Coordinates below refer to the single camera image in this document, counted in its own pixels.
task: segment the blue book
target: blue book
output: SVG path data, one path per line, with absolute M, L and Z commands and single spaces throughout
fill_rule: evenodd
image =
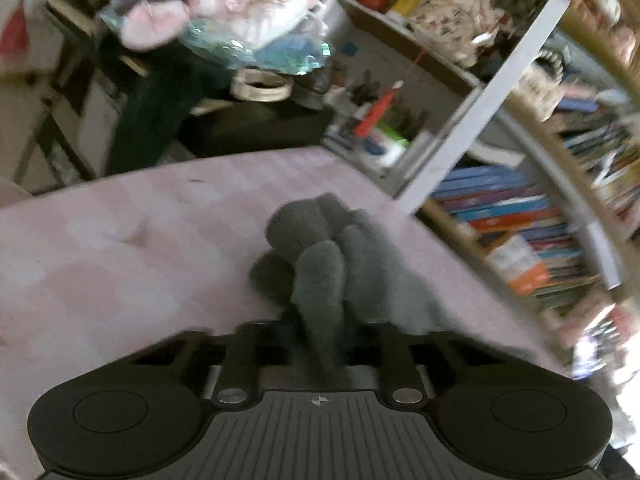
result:
M 567 260 L 572 260 L 582 256 L 582 251 L 580 249 L 549 249 L 536 251 L 536 254 L 544 260 L 551 258 L 566 258 Z
M 526 213 L 551 207 L 548 198 L 539 198 L 528 202 L 517 202 L 503 205 L 492 205 L 489 207 L 479 207 L 466 209 L 455 213 L 457 220 L 469 222 L 471 220 L 481 220 L 482 218 L 492 218 L 495 216 L 512 215 L 514 213 Z
M 524 229 L 518 234 L 525 240 L 546 240 L 547 238 L 556 238 L 569 234 L 566 224 L 552 225 L 549 227 L 534 227 L 533 229 Z
M 528 186 L 529 183 L 519 173 L 505 173 L 498 175 L 473 176 L 470 178 L 459 178 L 457 180 L 444 180 L 435 189 L 436 192 L 451 191 L 453 189 L 468 189 L 470 187 L 481 186 L 507 186 L 499 189 L 508 189 L 510 187 Z
M 490 166 L 474 166 L 472 168 L 454 168 L 449 171 L 449 174 L 444 180 L 458 180 L 460 178 L 469 178 L 472 176 L 503 175 L 508 173 L 516 172 L 511 168 L 500 166 L 499 164 L 492 164 Z
M 558 111 L 577 110 L 579 112 L 586 112 L 586 113 L 592 114 L 599 108 L 600 108 L 600 105 L 596 101 L 591 99 L 577 99 L 574 97 L 563 97 L 562 100 L 558 103 L 556 110 Z
M 449 189 L 446 191 L 442 191 L 438 188 L 436 189 L 436 191 L 431 193 L 431 198 L 434 198 L 436 200 L 446 200 L 447 198 L 460 198 L 468 195 L 478 195 L 489 191 L 504 191 L 505 189 L 527 187 L 528 185 L 529 184 L 523 186 L 521 184 L 520 186 L 514 186 L 510 182 L 501 182 L 500 184 L 487 184 L 486 186 L 467 187 L 466 189 Z

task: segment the ribbed plastic surface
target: ribbed plastic surface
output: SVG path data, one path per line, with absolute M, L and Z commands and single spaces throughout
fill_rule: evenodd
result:
M 47 480 L 62 480 L 58 474 Z M 267 392 L 216 416 L 186 455 L 143 480 L 489 480 L 449 452 L 423 416 L 372 392 Z M 591 471 L 572 480 L 596 480 Z

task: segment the dark green curtain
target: dark green curtain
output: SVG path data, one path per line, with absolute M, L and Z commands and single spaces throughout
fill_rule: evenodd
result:
M 204 98 L 228 96 L 231 72 L 182 46 L 153 55 L 150 74 L 134 85 L 107 161 L 106 175 L 154 166 Z

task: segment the metal screw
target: metal screw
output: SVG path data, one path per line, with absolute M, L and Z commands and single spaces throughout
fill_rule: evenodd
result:
M 248 393 L 240 388 L 226 388 L 218 392 L 218 400 L 223 404 L 240 404 L 248 396 Z
M 400 388 L 393 392 L 392 397 L 400 404 L 415 404 L 422 400 L 422 393 L 413 388 Z

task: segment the black cushion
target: black cushion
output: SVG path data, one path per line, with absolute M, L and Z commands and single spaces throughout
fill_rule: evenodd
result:
M 282 150 L 319 144 L 333 111 L 309 110 L 292 101 L 238 102 L 190 117 L 178 140 L 198 157 Z

